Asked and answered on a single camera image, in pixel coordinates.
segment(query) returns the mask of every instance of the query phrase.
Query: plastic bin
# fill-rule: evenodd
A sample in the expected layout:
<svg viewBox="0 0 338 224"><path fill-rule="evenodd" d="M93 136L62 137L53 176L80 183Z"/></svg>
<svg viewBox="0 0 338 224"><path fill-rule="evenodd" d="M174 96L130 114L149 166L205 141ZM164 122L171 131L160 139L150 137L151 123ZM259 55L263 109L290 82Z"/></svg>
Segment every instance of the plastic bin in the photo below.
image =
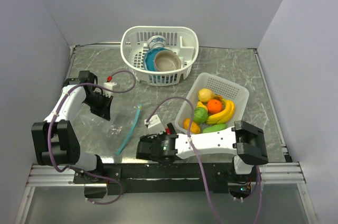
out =
<svg viewBox="0 0 338 224"><path fill-rule="evenodd" d="M227 125L233 126L234 121L241 120L243 117L243 113L245 107L247 105L249 99L249 91L234 82L229 80L225 80L221 77L209 74L209 73L201 73L192 88L190 89L187 99L191 101L192 105L196 107L198 102L198 92L202 88L208 88L214 91L216 95L223 96L224 99L232 100L236 105L236 111L233 114L232 118L227 122ZM176 116L175 119L175 126L180 131L186 133L187 131L183 128L183 121L186 118L190 118L191 108L189 104L185 101L181 109ZM201 129L209 127L207 124L201 124Z"/></svg>
<svg viewBox="0 0 338 224"><path fill-rule="evenodd" d="M147 53L147 41L155 35L166 38L180 60L182 67L170 72L152 72L144 70L143 59ZM186 79L199 52L199 42L195 32L187 27L136 26L127 30L121 41L121 56L137 81L145 81L151 86L171 86Z"/></svg>

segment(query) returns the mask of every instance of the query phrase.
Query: white wall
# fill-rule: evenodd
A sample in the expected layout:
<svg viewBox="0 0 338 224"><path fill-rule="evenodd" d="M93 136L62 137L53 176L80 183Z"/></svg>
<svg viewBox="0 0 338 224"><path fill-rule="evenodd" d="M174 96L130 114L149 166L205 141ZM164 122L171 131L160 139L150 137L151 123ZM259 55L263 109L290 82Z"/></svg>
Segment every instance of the white wall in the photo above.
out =
<svg viewBox="0 0 338 224"><path fill-rule="evenodd" d="M258 52L320 223L337 223L338 0L283 0Z"/></svg>
<svg viewBox="0 0 338 224"><path fill-rule="evenodd" d="M44 0L70 45L121 41L136 25L187 26L201 45L257 48L282 0Z"/></svg>
<svg viewBox="0 0 338 224"><path fill-rule="evenodd" d="M13 223L36 162L31 126L60 93L69 48L42 0L0 0L0 223Z"/></svg>

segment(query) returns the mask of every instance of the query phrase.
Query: gray marble tabletop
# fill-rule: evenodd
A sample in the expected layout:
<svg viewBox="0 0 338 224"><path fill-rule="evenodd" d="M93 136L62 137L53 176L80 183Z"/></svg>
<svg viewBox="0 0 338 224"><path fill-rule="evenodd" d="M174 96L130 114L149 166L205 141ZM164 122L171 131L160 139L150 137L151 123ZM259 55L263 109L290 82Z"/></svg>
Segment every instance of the gray marble tabletop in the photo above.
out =
<svg viewBox="0 0 338 224"><path fill-rule="evenodd" d="M107 76L117 70L126 69L120 49L76 48L70 77L77 77L79 71L90 70L103 84ZM145 163L135 159L137 143L142 135L147 134L143 124L152 110L169 96L185 97L197 76L202 72L215 74L246 87L249 100L242 120L264 130L268 158L270 162L284 162L281 141L269 104L264 82L253 50L233 50L200 47L200 52L186 80L169 87L152 87L147 83L137 83L134 90L126 94L115 94L111 106L111 121L105 121L90 113L89 107L82 105L73 123L74 131L82 150L101 156L104 163ZM121 73L114 77L120 89L127 89L132 84L132 77ZM137 105L142 104L139 121L129 143L120 155L117 149L127 136L133 123ZM182 105L181 100L171 100L162 105L157 114L162 123L174 123ZM232 155L204 155L203 162L231 162ZM196 157L183 162L197 162Z"/></svg>

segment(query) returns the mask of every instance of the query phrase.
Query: blue plate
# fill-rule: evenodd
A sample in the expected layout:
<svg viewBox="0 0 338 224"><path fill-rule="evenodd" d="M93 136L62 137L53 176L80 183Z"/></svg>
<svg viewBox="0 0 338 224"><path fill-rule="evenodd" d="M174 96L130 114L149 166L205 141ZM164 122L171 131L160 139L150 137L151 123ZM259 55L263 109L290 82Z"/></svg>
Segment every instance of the blue plate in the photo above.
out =
<svg viewBox="0 0 338 224"><path fill-rule="evenodd" d="M155 65L154 65L154 60L156 54L158 54L160 51L167 50L165 48L154 48L150 51L148 51L143 59L143 66L145 70L155 72Z"/></svg>

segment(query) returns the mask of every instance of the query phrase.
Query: beige bowl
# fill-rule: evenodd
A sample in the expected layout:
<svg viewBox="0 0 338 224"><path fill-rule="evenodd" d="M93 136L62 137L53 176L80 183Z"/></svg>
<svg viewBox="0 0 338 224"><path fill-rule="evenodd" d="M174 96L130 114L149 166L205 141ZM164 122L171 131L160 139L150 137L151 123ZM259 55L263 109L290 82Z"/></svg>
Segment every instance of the beige bowl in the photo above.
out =
<svg viewBox="0 0 338 224"><path fill-rule="evenodd" d="M172 51L160 51L154 59L155 70L158 72L168 72L180 69L182 64L179 56Z"/></svg>

